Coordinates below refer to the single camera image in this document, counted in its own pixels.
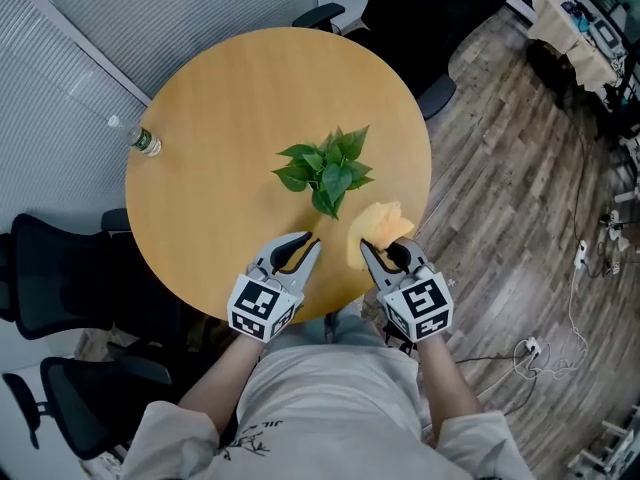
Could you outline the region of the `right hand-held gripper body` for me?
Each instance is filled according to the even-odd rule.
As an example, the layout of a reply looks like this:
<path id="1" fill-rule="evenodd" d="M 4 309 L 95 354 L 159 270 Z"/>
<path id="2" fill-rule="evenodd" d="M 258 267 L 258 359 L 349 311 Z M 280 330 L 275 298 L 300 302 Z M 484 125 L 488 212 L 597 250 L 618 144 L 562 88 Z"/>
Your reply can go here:
<path id="1" fill-rule="evenodd" d="M 420 342 L 450 327 L 454 304 L 444 276 L 428 265 L 381 290 L 378 301 L 388 320 L 410 342 Z"/>

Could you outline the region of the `person's white shirt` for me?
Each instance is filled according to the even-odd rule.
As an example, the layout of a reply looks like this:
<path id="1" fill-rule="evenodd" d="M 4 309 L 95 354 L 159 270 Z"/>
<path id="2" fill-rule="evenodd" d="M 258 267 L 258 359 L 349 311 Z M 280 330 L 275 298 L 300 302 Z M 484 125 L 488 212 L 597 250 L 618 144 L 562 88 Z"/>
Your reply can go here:
<path id="1" fill-rule="evenodd" d="M 222 444 L 204 414 L 150 404 L 122 480 L 533 480 L 497 411 L 448 419 L 421 439 L 417 363 L 385 347 L 268 354 Z"/>

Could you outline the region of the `white device box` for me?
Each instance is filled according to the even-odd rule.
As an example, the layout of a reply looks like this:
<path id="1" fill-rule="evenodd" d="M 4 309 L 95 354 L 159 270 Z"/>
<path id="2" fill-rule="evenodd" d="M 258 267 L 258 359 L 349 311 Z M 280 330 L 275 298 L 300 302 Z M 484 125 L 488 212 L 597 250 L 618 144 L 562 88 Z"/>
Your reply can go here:
<path id="1" fill-rule="evenodd" d="M 594 28 L 608 48 L 613 49 L 620 44 L 619 39 L 614 34 L 613 30 L 609 27 L 608 23 L 604 20 L 596 21 L 594 23 Z"/>

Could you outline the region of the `person's left forearm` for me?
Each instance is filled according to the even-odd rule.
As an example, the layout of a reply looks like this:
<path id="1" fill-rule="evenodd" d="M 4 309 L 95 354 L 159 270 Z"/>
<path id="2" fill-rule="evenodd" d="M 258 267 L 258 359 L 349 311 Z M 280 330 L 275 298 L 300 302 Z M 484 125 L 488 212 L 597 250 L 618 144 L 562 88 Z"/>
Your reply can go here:
<path id="1" fill-rule="evenodd" d="M 207 415 L 218 433 L 222 434 L 264 347 L 263 342 L 240 334 L 187 391 L 178 406 Z"/>

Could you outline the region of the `green potted plant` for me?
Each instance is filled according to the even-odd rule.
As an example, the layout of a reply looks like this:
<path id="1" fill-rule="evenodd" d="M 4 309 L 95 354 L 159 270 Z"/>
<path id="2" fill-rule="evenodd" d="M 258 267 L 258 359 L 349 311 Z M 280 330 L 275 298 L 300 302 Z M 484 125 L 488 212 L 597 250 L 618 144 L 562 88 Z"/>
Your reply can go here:
<path id="1" fill-rule="evenodd" d="M 346 193 L 374 181 L 372 168 L 359 161 L 368 131 L 369 126 L 350 132 L 337 127 L 321 144 L 294 144 L 278 153 L 289 161 L 272 173 L 291 192 L 309 188 L 312 206 L 337 220 Z"/>

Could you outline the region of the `person's right forearm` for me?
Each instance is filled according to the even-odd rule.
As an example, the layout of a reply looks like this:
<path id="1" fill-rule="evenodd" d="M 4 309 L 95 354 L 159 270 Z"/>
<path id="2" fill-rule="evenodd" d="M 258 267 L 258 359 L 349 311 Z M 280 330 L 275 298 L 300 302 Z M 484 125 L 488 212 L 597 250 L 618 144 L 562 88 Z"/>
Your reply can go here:
<path id="1" fill-rule="evenodd" d="M 417 343 L 435 442 L 445 421 L 483 412 L 440 334 Z"/>

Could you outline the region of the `beige cloth covered table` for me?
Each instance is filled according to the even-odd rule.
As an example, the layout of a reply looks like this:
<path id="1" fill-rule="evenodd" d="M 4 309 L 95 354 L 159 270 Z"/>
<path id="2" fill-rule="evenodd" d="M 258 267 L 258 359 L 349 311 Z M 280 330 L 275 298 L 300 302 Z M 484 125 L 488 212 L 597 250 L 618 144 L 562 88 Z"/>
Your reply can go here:
<path id="1" fill-rule="evenodd" d="M 531 40 L 540 40 L 566 55 L 575 70 L 576 80 L 589 92 L 605 85 L 617 86 L 621 76 L 610 60 L 579 31 L 570 14 L 562 7 L 573 0 L 532 0 L 536 20 L 527 31 Z"/>

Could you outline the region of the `yellow cloth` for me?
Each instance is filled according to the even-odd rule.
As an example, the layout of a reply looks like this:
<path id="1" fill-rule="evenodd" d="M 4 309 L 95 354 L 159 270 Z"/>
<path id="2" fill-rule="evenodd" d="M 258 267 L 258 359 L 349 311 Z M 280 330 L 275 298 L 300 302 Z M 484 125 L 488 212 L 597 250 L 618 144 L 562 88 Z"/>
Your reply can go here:
<path id="1" fill-rule="evenodd" d="M 353 220 L 349 228 L 346 243 L 347 265 L 356 271 L 367 269 L 360 249 L 362 240 L 382 251 L 413 229 L 414 224 L 402 216 L 399 201 L 371 204 Z"/>

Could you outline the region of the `clear plastic bottle green label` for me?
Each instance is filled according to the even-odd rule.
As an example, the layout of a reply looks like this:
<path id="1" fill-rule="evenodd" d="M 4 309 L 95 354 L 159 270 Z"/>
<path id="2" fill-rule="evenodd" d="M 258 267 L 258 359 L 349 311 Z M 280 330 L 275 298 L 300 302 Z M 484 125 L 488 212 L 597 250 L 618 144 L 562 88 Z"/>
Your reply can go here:
<path id="1" fill-rule="evenodd" d="M 107 125 L 133 150 L 147 156 L 155 156 L 161 151 L 160 139 L 136 121 L 112 115 L 107 120 Z"/>

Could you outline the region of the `black mesh office chair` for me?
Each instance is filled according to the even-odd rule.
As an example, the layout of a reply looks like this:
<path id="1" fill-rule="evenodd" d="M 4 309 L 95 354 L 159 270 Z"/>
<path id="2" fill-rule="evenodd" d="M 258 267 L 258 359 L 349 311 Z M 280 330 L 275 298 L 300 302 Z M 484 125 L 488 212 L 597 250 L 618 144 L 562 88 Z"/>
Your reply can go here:
<path id="1" fill-rule="evenodd" d="M 2 375 L 24 417 L 30 442 L 40 448 L 37 431 L 42 418 L 49 417 L 82 460 L 126 445 L 150 403 L 173 401 L 177 395 L 164 370 L 138 373 L 118 361 L 48 357 L 40 363 L 39 373 L 45 396 L 42 401 L 35 399 L 20 375 Z"/>
<path id="2" fill-rule="evenodd" d="M 105 212 L 96 234 L 64 231 L 30 214 L 0 234 L 0 320 L 27 340 L 67 330 L 119 330 L 148 337 L 143 306 L 126 274 L 134 266 L 123 208 Z"/>

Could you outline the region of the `person's blue jeans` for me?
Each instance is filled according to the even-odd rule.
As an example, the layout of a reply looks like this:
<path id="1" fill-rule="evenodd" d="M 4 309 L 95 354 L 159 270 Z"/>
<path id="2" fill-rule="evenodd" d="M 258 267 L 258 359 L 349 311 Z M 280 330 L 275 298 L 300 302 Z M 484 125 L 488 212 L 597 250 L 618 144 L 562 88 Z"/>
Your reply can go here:
<path id="1" fill-rule="evenodd" d="M 341 310 L 320 318 L 287 325 L 265 347 L 273 353 L 300 346 L 312 345 L 374 346 L 386 344 L 376 326 L 362 317 L 362 300 L 356 299 Z"/>

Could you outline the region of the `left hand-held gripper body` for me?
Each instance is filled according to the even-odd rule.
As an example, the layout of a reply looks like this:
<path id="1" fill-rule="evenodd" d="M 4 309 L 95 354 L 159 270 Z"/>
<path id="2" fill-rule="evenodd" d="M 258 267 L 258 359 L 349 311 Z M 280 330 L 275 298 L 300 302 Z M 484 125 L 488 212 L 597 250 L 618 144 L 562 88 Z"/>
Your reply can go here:
<path id="1" fill-rule="evenodd" d="M 270 275 L 251 264 L 238 276 L 227 303 L 229 326 L 261 342 L 274 339 L 304 300 L 306 268 Z"/>

